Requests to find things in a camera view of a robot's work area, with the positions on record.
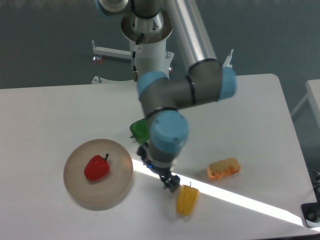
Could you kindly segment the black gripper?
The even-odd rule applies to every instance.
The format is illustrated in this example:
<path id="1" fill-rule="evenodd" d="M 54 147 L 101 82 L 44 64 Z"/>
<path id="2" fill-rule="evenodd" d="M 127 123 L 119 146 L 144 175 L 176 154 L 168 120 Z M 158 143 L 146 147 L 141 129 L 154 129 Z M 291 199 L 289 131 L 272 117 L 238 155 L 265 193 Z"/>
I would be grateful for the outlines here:
<path id="1" fill-rule="evenodd" d="M 163 182 L 163 189 L 175 192 L 180 186 L 180 177 L 172 174 L 173 162 L 177 157 L 176 152 L 166 152 L 160 150 L 153 142 L 140 145 L 136 154 L 141 161 L 153 173 L 159 175 Z"/>

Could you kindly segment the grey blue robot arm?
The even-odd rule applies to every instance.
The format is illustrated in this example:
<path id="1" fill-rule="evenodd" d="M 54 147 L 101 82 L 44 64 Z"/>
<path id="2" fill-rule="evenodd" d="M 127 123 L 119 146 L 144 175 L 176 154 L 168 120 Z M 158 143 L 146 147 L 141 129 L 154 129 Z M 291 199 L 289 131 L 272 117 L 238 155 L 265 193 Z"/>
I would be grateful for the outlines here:
<path id="1" fill-rule="evenodd" d="M 218 61 L 194 0 L 97 0 L 95 5 L 103 16 L 122 17 L 149 135 L 137 154 L 174 192 L 180 178 L 172 173 L 173 164 L 190 130 L 181 110 L 233 97 L 236 74 Z"/>

